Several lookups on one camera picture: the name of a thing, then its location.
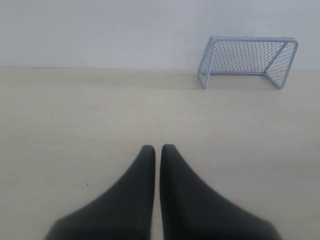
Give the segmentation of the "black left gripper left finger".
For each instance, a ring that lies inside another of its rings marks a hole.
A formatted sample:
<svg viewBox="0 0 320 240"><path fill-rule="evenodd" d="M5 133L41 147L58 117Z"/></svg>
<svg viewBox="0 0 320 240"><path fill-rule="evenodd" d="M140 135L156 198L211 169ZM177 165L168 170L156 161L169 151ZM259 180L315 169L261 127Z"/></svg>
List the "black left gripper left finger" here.
<svg viewBox="0 0 320 240"><path fill-rule="evenodd" d="M59 219L47 240L149 240L155 196L156 153L141 147L127 171L109 190Z"/></svg>

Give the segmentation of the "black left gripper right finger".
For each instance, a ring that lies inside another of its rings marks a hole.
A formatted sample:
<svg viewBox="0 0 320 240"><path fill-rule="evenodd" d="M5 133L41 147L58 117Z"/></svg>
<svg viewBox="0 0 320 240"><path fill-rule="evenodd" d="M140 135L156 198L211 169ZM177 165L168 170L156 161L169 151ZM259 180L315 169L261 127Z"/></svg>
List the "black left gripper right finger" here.
<svg viewBox="0 0 320 240"><path fill-rule="evenodd" d="M160 205L165 240L279 240L274 225L209 187L173 144L161 150Z"/></svg>

